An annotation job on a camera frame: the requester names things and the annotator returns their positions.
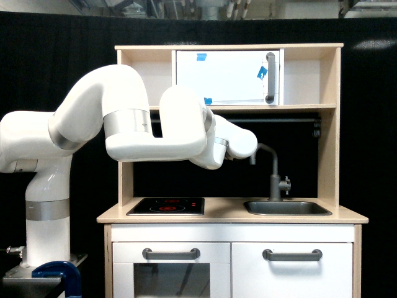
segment cabinet handle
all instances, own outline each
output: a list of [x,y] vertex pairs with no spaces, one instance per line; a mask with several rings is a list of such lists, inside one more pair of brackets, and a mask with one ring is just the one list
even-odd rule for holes
[[274,101],[275,96],[275,56],[273,53],[268,53],[266,55],[266,60],[268,64],[268,77],[267,77],[267,95],[266,103],[271,104]]
[[145,248],[142,255],[146,260],[196,260],[200,256],[200,250],[193,248],[187,253],[155,253],[150,248]]
[[319,261],[323,253],[321,250],[313,250],[311,253],[274,253],[264,250],[262,256],[268,261],[311,262]]

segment black stovetop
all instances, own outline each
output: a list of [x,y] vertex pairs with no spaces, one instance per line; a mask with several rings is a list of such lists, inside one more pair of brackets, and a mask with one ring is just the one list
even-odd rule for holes
[[146,197],[127,215],[203,215],[202,197]]

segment sink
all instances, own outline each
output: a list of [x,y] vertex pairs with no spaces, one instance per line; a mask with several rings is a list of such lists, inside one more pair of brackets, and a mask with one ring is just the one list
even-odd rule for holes
[[257,215],[331,215],[332,212],[313,202],[249,201],[247,211]]

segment gray faucet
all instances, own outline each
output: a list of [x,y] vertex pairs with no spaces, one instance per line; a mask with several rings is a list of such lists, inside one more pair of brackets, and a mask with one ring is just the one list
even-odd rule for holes
[[268,201],[282,202],[281,191],[285,191],[286,194],[291,190],[291,181],[288,177],[285,177],[284,181],[281,181],[280,175],[278,174],[279,160],[275,150],[265,144],[258,143],[254,154],[249,158],[249,162],[252,165],[256,164],[256,153],[259,149],[270,152],[273,155],[273,174],[270,175],[270,196]]

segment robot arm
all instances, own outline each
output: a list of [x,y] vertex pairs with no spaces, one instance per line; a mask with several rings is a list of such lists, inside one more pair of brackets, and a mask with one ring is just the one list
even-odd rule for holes
[[27,262],[69,260],[69,174],[74,152],[102,123],[107,153],[118,161],[190,160],[219,168],[225,152],[245,158],[253,133],[212,114],[191,90],[174,86],[160,102],[162,138],[151,130],[146,89],[125,65],[94,70],[56,112],[11,112],[0,122],[0,172],[37,172],[26,191]]

